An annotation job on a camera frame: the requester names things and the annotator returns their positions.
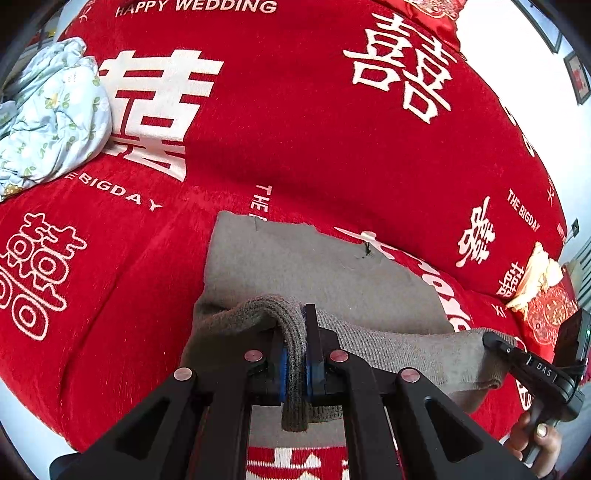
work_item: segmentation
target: framed picture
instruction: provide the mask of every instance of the framed picture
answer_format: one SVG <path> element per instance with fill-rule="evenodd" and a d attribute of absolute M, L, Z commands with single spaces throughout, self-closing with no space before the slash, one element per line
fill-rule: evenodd
<path fill-rule="evenodd" d="M 562 33 L 552 20 L 546 17 L 530 0 L 513 0 L 513 3 L 527 17 L 553 53 L 558 53 Z"/>
<path fill-rule="evenodd" d="M 577 54 L 574 51 L 566 56 L 564 63 L 566 64 L 566 69 L 569 71 L 574 95 L 577 98 L 577 102 L 582 105 L 591 96 L 587 72 L 583 67 L 583 63 L 579 60 L 579 57 L 577 57 Z"/>
<path fill-rule="evenodd" d="M 573 224 L 570 226 L 572 232 L 573 232 L 573 238 L 576 237 L 579 232 L 581 231 L 581 229 L 579 228 L 579 219 L 576 218 L 574 219 Z"/>

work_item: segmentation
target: wall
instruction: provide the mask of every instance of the wall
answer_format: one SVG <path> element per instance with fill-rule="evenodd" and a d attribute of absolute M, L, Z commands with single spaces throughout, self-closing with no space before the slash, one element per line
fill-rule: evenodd
<path fill-rule="evenodd" d="M 546 46 L 511 0 L 469 0 L 457 21 L 468 63 L 507 104 L 554 182 L 567 225 L 580 233 L 565 247 L 571 259 L 591 236 L 591 99 L 578 105 L 564 57 Z"/>
<path fill-rule="evenodd" d="M 68 28 L 70 22 L 78 16 L 78 13 L 80 13 L 80 10 L 86 5 L 87 1 L 88 0 L 70 0 L 64 5 L 64 8 L 61 10 L 60 19 L 57 22 L 55 39 L 58 39 L 61 33 Z"/>

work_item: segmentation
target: white wall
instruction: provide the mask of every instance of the white wall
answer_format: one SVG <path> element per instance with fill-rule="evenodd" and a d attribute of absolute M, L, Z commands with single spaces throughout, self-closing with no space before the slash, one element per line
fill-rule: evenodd
<path fill-rule="evenodd" d="M 563 39 L 552 53 L 511 0 L 469 0 L 457 21 L 468 63 L 509 107 L 544 162 L 567 225 L 580 233 L 563 250 L 569 260 L 591 236 L 591 99 L 578 105 Z"/>
<path fill-rule="evenodd" d="M 0 419 L 12 444 L 39 480 L 49 480 L 49 465 L 55 458 L 74 451 L 23 407 L 1 380 Z"/>

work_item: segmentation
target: light blue quilt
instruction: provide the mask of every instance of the light blue quilt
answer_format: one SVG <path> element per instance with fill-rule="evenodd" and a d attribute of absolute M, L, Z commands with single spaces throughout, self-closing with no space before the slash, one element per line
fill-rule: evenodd
<path fill-rule="evenodd" d="M 81 38 L 39 51 L 4 89 L 0 104 L 0 202 L 54 180 L 96 156 L 111 134 L 111 109 Z"/>

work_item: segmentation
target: red bedspread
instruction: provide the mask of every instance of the red bedspread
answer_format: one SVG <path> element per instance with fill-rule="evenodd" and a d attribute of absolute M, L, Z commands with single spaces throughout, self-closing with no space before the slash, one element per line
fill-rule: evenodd
<path fill-rule="evenodd" d="M 115 143 L 0 206 L 0 375 L 76 449 L 175 369 L 223 209 L 375 232 L 432 265 L 384 247 L 456 328 L 519 335 L 495 297 L 566 225 L 457 53 L 368 0 L 121 5 L 89 2 L 67 32 L 100 65 Z M 509 380 L 475 417 L 500 437 L 526 402 Z"/>

